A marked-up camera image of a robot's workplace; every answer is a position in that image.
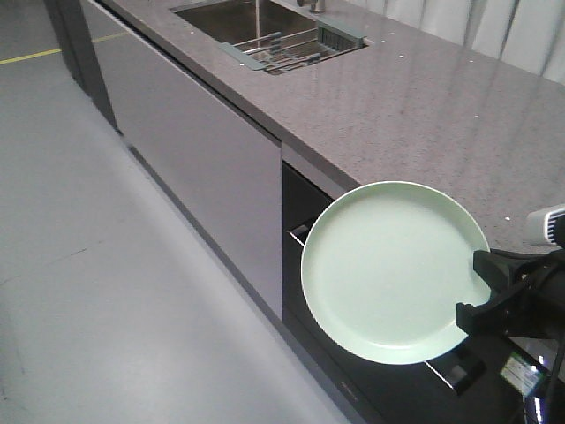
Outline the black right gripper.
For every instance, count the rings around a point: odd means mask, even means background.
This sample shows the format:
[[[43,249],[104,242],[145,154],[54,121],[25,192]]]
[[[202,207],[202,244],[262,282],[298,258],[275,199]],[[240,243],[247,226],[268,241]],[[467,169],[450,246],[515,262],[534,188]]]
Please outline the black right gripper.
[[[469,336],[500,334],[558,340],[564,335],[564,250],[473,253],[473,270],[490,287],[483,303],[456,304],[456,325]]]

